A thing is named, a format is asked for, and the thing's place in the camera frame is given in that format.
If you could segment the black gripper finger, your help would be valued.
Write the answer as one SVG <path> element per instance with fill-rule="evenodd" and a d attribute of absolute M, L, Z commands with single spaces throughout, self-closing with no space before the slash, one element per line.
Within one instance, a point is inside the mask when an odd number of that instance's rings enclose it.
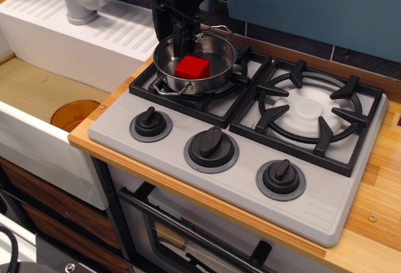
<path fill-rule="evenodd" d="M 158 41 L 173 35 L 172 11 L 169 8 L 153 8 L 152 17 Z"/>
<path fill-rule="evenodd" d="M 195 48 L 194 32 L 186 24 L 175 24 L 173 28 L 174 56 L 182 58 Z"/>

